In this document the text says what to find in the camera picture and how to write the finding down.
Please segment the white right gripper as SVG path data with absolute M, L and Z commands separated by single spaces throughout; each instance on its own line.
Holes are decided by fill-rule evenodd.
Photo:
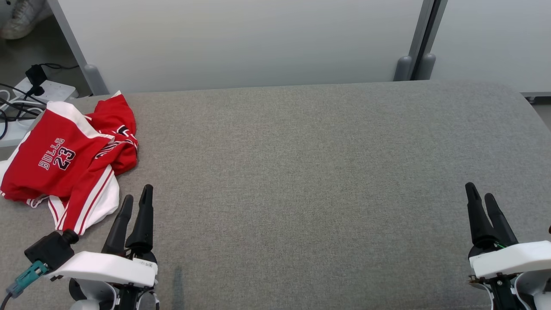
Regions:
M 488 293 L 492 310 L 549 310 L 551 243 L 519 244 L 494 195 L 486 193 L 484 196 L 491 224 L 474 183 L 466 183 L 465 189 L 474 248 L 487 251 L 498 241 L 506 246 L 469 258 L 474 272 L 470 285 Z

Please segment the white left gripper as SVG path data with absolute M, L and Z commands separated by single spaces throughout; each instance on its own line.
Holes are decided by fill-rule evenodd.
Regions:
M 125 247 L 133 254 L 146 254 L 153 249 L 153 186 L 146 184 L 138 201 L 138 214 L 132 233 L 126 240 L 132 217 L 133 196 L 126 195 L 102 248 L 102 253 L 82 251 L 47 275 L 74 279 L 87 298 L 114 298 L 113 284 L 151 288 L 157 284 L 158 267 L 142 259 L 129 260 Z

